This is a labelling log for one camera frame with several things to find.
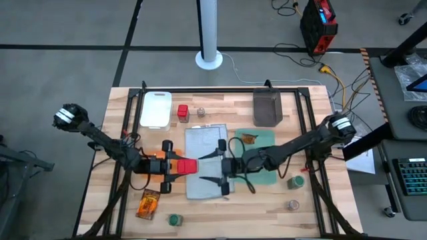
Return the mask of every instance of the yellow cable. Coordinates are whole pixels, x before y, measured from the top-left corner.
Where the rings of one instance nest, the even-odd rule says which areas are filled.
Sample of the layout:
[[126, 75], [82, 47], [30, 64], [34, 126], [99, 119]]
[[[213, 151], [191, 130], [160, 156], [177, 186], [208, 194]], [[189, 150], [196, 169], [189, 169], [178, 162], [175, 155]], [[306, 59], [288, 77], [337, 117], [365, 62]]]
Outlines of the yellow cable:
[[329, 72], [328, 74], [333, 76], [340, 83], [342, 87], [342, 105], [345, 106], [346, 105], [346, 86], [337, 75], [333, 74], [332, 72]]
[[367, 79], [365, 82], [361, 83], [356, 90], [352, 93], [352, 95], [350, 96], [350, 98], [348, 99], [348, 102], [346, 104], [345, 107], [342, 108], [342, 111], [344, 112], [344, 110], [347, 108], [348, 104], [350, 104], [353, 99], [356, 97], [356, 95], [359, 93], [359, 91], [363, 88], [363, 86], [366, 85], [366, 83], [368, 82], [369, 79]]
[[332, 70], [330, 69], [330, 67], [328, 67], [327, 65], [324, 65], [323, 67], [321, 67], [319, 69], [319, 72], [320, 73], [327, 73], [327, 74], [333, 76], [334, 79], [341, 85], [341, 87], [342, 87], [342, 106], [343, 106], [342, 110], [344, 110], [345, 109], [344, 106], [346, 106], [346, 86], [344, 86], [344, 83], [342, 82], [342, 80], [337, 75], [335, 75], [332, 72]]

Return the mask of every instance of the food item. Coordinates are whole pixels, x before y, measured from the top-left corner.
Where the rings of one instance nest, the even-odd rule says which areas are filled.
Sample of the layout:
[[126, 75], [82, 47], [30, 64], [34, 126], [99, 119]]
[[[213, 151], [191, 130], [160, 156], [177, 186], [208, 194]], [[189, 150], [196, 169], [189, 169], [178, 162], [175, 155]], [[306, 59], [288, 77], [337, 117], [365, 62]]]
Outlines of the food item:
[[139, 208], [136, 212], [136, 217], [152, 220], [154, 211], [159, 203], [160, 192], [146, 189], [139, 202]]
[[246, 144], [254, 144], [255, 139], [258, 137], [258, 135], [252, 135], [247, 133], [242, 133], [242, 141]]

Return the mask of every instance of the red power station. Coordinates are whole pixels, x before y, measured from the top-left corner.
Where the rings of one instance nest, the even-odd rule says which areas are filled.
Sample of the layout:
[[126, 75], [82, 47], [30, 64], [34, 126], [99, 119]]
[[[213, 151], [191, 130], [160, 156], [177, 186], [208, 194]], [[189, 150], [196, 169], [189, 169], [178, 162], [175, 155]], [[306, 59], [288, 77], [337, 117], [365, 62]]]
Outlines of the red power station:
[[335, 12], [329, 0], [309, 0], [300, 22], [308, 55], [321, 55], [338, 32]]

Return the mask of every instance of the white pole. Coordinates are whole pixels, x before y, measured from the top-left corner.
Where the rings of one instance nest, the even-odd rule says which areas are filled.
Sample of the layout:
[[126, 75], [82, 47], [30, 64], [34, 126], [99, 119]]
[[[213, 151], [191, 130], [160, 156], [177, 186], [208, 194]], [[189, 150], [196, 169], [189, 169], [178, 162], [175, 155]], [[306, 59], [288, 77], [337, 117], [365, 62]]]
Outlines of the white pole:
[[222, 54], [217, 51], [217, 8], [217, 0], [197, 0], [201, 51], [195, 62], [205, 70], [217, 69], [222, 63]]

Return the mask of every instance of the keyboard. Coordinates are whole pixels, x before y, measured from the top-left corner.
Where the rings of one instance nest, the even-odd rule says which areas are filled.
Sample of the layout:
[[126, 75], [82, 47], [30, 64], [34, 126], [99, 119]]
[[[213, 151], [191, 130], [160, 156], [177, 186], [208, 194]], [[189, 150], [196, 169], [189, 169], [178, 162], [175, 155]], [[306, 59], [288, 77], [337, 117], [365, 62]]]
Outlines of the keyboard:
[[393, 159], [393, 164], [405, 195], [427, 195], [427, 161], [424, 158]]

